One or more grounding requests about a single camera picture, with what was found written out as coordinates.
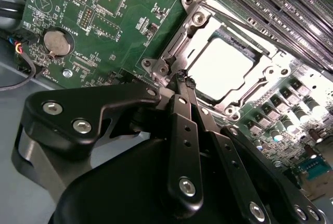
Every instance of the metal screw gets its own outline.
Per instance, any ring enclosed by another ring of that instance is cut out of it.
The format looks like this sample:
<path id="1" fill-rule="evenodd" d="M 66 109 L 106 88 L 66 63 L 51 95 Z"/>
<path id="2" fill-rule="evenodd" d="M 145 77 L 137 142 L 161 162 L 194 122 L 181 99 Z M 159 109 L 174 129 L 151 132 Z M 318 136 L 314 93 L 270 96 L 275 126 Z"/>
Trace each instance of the metal screw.
<path id="1" fill-rule="evenodd" d="M 250 211 L 258 221 L 264 222 L 265 214 L 263 210 L 261 210 L 261 208 L 256 203 L 254 202 L 250 203 Z"/>
<path id="2" fill-rule="evenodd" d="M 178 100 L 180 101 L 180 103 L 186 104 L 186 100 L 184 98 L 178 98 Z"/>
<path id="3" fill-rule="evenodd" d="M 150 67 L 150 65 L 151 65 L 151 63 L 150 63 L 149 60 L 145 60 L 145 61 L 144 61 L 144 66 L 145 66 L 145 67 Z"/>
<path id="4" fill-rule="evenodd" d="M 209 114 L 209 111 L 205 108 L 201 108 L 201 111 L 205 114 L 205 115 L 208 115 Z"/>
<path id="5" fill-rule="evenodd" d="M 58 103 L 49 102 L 43 105 L 43 110 L 50 115 L 59 115 L 62 112 L 62 107 Z"/>
<path id="6" fill-rule="evenodd" d="M 196 188 L 194 187 L 194 184 L 189 179 L 182 178 L 179 181 L 179 187 L 180 187 L 181 191 L 189 197 L 192 197 L 196 194 Z"/>
<path id="7" fill-rule="evenodd" d="M 156 96 L 156 92 L 151 89 L 148 89 L 147 92 L 152 96 Z"/>
<path id="8" fill-rule="evenodd" d="M 302 209 L 300 209 L 299 206 L 295 205 L 295 211 L 298 214 L 299 217 L 301 217 L 302 220 L 306 220 L 306 215 Z"/>
<path id="9" fill-rule="evenodd" d="M 206 20 L 206 17 L 202 12 L 197 12 L 193 15 L 193 22 L 197 26 L 203 25 L 205 20 Z"/>
<path id="10" fill-rule="evenodd" d="M 64 77 L 70 78 L 70 77 L 73 76 L 73 72 L 72 72 L 71 70 L 69 70 L 69 69 L 64 69 L 64 70 L 62 71 L 62 75 L 63 75 Z"/>
<path id="11" fill-rule="evenodd" d="M 92 130 L 92 126 L 86 120 L 76 120 L 73 123 L 73 128 L 81 134 L 87 134 Z"/>
<path id="12" fill-rule="evenodd" d="M 310 215 L 311 215 L 313 218 L 315 218 L 315 220 L 319 220 L 319 216 L 318 216 L 318 214 L 317 214 L 312 208 L 308 207 L 308 211 L 309 211 Z"/>
<path id="13" fill-rule="evenodd" d="M 235 136 L 238 135 L 238 132 L 237 132 L 236 129 L 234 129 L 234 128 L 230 128 L 230 131 L 231 131 Z"/>

